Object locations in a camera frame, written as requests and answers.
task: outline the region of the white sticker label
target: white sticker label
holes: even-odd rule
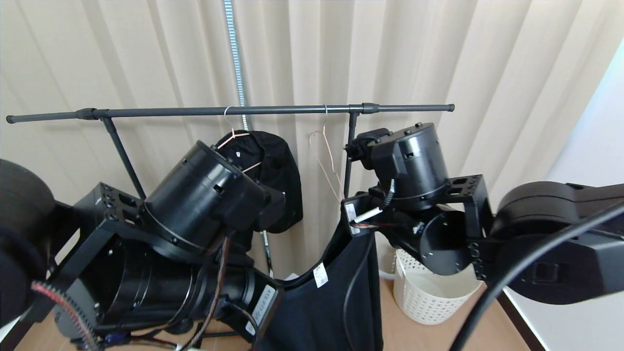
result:
[[[314,273],[314,280],[316,281],[317,288],[322,287],[329,281],[329,278],[327,278],[327,272],[325,272],[325,265],[322,262],[317,265],[312,272]]]
[[[256,321],[256,324],[260,325],[260,321],[265,318],[266,311],[268,311],[269,307],[271,307],[274,296],[275,288],[270,285],[265,286],[265,289],[262,290],[262,294],[260,295],[260,299],[258,299],[258,302],[256,303],[256,307],[254,307],[253,312],[251,313],[251,316],[253,317],[253,320]],[[245,330],[247,330],[247,332],[251,335],[256,335],[256,331],[253,329],[251,322],[247,322]]]
[[[349,223],[351,223],[351,221],[354,220],[358,216],[358,214],[355,213],[355,205],[346,204],[344,205],[344,209],[347,212],[347,219],[349,220]],[[349,228],[351,229],[351,235],[359,234],[358,228],[351,227],[351,224],[349,224]]]

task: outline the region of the perforated basket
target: perforated basket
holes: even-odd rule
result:
[[[481,285],[472,265],[442,276],[403,250],[396,251],[395,261],[394,299],[409,318],[422,324],[447,320]]]

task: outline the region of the curtain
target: curtain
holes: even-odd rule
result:
[[[0,2],[0,110],[236,106],[220,1]],[[357,132],[433,122],[450,176],[484,174],[490,201],[541,180],[586,108],[624,34],[624,3],[591,1],[234,1],[249,105],[443,104],[449,112],[361,116]],[[290,145],[305,218],[270,234],[277,277],[322,253],[339,205],[327,170],[344,177],[344,115],[250,116]],[[240,126],[237,116],[230,116]],[[216,142],[223,117],[115,121],[149,194],[195,140]],[[73,203],[98,181],[134,193],[99,122],[7,125],[1,157]],[[329,174],[334,188],[335,176]],[[354,165],[353,195],[376,180]],[[262,266],[261,239],[254,256]]]

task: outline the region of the black fabric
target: black fabric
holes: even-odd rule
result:
[[[231,158],[232,163],[242,167],[242,169],[247,169],[261,162],[259,166],[248,170],[245,174],[286,194],[286,212],[267,231],[281,233],[288,230],[303,218],[301,177],[288,143],[274,134],[262,131],[235,131],[235,133],[249,133],[250,135],[230,140],[218,150],[219,153],[224,157]],[[221,145],[231,135],[228,133],[223,136],[217,145]],[[246,230],[234,236],[233,241],[241,244],[249,251],[252,235],[251,229]]]
[[[343,216],[319,261],[325,266],[328,282],[317,288],[312,269],[295,280],[284,281],[284,297],[258,344],[258,351],[347,350],[342,323],[344,296],[364,254],[368,255],[366,266],[360,271],[349,299],[348,330],[354,350],[383,349],[377,253],[374,242],[370,252],[364,252],[367,240],[367,237],[352,239]]]

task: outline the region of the white wall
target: white wall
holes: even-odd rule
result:
[[[624,183],[624,44],[546,180]],[[565,306],[511,297],[551,351],[624,349],[624,292]]]

